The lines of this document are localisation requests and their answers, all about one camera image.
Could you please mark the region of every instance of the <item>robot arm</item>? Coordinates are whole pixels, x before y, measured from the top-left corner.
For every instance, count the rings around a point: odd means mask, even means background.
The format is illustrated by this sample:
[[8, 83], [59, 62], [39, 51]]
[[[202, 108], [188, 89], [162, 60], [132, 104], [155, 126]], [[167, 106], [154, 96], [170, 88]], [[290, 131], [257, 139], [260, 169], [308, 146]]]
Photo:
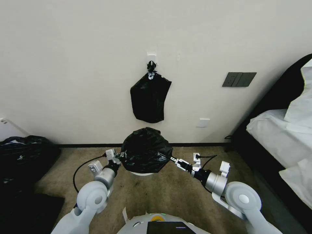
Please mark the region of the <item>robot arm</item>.
[[89, 225], [94, 215], [101, 213], [107, 206], [113, 191], [113, 181], [120, 166], [114, 149], [107, 150], [106, 156], [108, 165], [105, 167], [99, 161], [89, 164], [94, 181], [81, 188], [77, 196], [77, 206], [58, 222], [51, 234], [89, 233]]
[[[245, 220], [248, 233], [281, 234], [261, 214], [261, 199], [252, 187], [241, 182], [230, 182], [227, 184], [227, 175], [230, 170], [229, 163], [222, 161], [220, 167], [221, 175], [217, 175], [210, 170], [201, 168], [199, 153], [194, 153], [193, 159], [195, 164], [190, 165], [183, 159], [171, 157], [171, 161], [178, 168], [189, 172], [192, 177], [198, 179], [212, 193], [212, 198], [217, 203], [237, 217]], [[221, 198], [222, 194], [225, 196], [225, 201]]]

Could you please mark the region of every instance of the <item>light switch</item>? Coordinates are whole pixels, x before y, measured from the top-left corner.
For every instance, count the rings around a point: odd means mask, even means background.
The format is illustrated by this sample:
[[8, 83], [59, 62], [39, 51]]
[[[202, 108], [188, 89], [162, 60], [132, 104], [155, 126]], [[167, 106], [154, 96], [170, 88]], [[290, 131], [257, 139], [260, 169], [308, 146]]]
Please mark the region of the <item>light switch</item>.
[[196, 127], [207, 127], [210, 119], [199, 119], [199, 123]]

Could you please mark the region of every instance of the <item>black trash bag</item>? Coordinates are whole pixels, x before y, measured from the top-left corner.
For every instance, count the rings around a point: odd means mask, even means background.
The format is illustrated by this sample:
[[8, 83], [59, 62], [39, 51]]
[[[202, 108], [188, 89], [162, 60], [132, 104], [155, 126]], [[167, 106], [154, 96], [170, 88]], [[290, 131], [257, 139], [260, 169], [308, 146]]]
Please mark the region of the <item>black trash bag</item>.
[[34, 184], [52, 167], [61, 150], [44, 137], [10, 137], [0, 142], [0, 180], [5, 189]]
[[172, 147], [153, 128], [134, 131], [121, 147], [121, 161], [126, 170], [137, 173], [157, 173], [172, 156]]
[[148, 64], [148, 72], [130, 89], [132, 109], [135, 117], [148, 123], [164, 120], [163, 108], [171, 81]]

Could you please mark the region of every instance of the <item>beige carpet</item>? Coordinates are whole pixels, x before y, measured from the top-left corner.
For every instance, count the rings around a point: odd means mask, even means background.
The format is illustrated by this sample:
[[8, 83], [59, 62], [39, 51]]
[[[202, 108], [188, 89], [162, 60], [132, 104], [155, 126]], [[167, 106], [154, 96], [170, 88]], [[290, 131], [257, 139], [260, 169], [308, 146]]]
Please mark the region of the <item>beige carpet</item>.
[[[37, 192], [65, 198], [58, 220], [69, 213], [76, 203], [77, 193], [72, 185], [72, 176], [83, 162], [101, 156], [108, 148], [68, 148], [37, 183]], [[175, 147], [173, 156], [190, 163], [193, 152], [202, 156], [217, 154], [205, 167], [219, 173], [221, 161], [231, 164], [228, 181], [244, 182], [258, 191], [253, 174], [236, 152], [225, 153], [222, 147]], [[103, 165], [106, 159], [100, 159]], [[83, 166], [76, 175], [76, 184], [80, 189], [92, 181], [88, 166]], [[166, 213], [181, 217], [212, 234], [246, 233], [244, 223], [213, 201], [211, 195], [200, 182], [178, 169], [169, 162], [158, 174], [136, 176], [122, 166], [114, 181], [114, 191], [106, 209], [96, 215], [90, 225], [90, 234], [115, 234], [124, 225], [123, 208], [127, 208], [128, 217], [148, 213]], [[272, 222], [270, 213], [263, 208], [264, 216]]]

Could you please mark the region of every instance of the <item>hanging black bag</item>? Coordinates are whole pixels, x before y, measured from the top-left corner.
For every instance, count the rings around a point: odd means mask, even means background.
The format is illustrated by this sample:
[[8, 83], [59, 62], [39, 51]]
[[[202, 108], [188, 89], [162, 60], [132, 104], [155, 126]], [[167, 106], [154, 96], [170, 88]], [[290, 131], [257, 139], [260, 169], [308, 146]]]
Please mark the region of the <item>hanging black bag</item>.
[[171, 81], [155, 71], [156, 64], [147, 64], [148, 72], [130, 89], [135, 117], [148, 123], [164, 120], [163, 108]]

